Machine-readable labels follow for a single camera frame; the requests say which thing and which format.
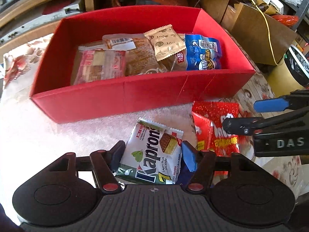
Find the red Trolli gummy bag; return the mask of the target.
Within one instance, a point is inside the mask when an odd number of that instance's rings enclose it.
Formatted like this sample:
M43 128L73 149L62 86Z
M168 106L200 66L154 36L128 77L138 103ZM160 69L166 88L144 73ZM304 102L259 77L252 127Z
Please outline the red Trolli gummy bag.
M239 104L230 102L195 101L192 116L197 137L197 150L210 150L219 157L230 157L248 145L245 136L231 135L224 131L223 121L237 118Z

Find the green white Kaprons wafer pack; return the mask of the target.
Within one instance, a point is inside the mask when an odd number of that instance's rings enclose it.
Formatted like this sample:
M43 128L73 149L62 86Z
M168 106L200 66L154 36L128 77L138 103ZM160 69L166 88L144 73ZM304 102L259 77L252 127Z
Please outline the green white Kaprons wafer pack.
M183 131L139 118L116 176L135 184L175 184L182 159Z

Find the blue snack packet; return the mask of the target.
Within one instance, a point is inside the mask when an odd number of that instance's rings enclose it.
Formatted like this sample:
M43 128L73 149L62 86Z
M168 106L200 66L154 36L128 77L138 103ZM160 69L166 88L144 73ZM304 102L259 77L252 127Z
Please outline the blue snack packet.
M203 35L185 34L187 71L221 69L219 41Z

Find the red clear cake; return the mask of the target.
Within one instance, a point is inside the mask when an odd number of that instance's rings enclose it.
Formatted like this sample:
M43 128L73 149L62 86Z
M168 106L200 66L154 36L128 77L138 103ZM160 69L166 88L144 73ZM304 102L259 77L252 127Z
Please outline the red clear cake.
M71 85L122 78L126 51L106 49L102 44L79 46L73 62Z

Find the orange spicy snack packet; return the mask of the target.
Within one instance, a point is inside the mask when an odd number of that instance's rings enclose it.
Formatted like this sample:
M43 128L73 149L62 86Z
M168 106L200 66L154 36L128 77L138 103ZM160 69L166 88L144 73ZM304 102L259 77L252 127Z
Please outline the orange spicy snack packet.
M102 42L108 49L125 52L125 76L168 71L163 64L157 61L153 46L144 34L104 35Z

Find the gold foil snack packet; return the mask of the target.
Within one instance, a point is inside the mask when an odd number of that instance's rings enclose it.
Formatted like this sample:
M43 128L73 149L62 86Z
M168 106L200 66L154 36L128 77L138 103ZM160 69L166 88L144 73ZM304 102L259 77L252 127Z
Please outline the gold foil snack packet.
M171 24L144 33L154 48L157 61L166 59L185 49L185 41L176 33Z

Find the clear white pastry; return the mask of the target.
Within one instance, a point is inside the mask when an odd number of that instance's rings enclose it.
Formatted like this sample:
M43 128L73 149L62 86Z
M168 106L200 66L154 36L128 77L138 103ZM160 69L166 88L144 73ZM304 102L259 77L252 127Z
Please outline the clear white pastry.
M186 49L159 61L159 64L162 64L168 71L171 72L185 71L188 65L186 60Z

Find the dark blue snack pouch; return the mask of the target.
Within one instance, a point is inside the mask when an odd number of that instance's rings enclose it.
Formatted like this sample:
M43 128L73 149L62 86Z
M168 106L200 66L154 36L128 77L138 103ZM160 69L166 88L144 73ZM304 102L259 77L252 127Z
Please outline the dark blue snack pouch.
M193 172L190 172L185 162L181 161L181 168L180 173L178 175L177 181L175 184L177 185L187 185L190 181L191 177L193 176Z

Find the yellow bin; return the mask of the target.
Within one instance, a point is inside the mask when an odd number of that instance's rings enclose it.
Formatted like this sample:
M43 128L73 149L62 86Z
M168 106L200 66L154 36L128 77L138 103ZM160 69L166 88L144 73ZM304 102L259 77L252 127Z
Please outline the yellow bin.
M308 89L308 59L296 46L290 45L280 64L269 71L267 82L275 96Z

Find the brown cardboard box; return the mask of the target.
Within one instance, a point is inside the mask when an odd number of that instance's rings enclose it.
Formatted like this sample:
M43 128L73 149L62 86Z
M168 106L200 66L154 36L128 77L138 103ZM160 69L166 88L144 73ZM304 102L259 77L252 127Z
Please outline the brown cardboard box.
M257 9L239 3L228 6L221 26L242 46L255 63L275 66L297 34L272 17L262 16Z

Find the red plastic bag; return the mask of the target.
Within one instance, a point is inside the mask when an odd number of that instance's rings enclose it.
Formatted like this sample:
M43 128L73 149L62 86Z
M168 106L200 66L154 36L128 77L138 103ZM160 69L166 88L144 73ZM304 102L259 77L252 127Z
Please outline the red plastic bag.
M291 15L273 15L271 16L273 19L277 20L278 22L284 24L287 27L294 26L298 21L298 16L291 16Z

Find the red cardboard box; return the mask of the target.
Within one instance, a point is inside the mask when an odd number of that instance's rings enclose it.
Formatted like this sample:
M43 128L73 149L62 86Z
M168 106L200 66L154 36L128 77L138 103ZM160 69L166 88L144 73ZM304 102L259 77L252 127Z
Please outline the red cardboard box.
M77 48L104 35L140 34L163 25L219 40L221 69L179 71L72 85ZM95 10L63 19L41 59L30 99L56 123L144 111L235 95L254 75L252 62L204 10L143 5Z

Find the silver media player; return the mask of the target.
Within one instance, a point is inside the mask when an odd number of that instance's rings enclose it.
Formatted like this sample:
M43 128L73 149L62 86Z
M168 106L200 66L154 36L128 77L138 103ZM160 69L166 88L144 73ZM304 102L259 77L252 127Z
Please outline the silver media player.
M1 45L32 29L82 12L83 6L80 3L38 6L16 17L1 28Z

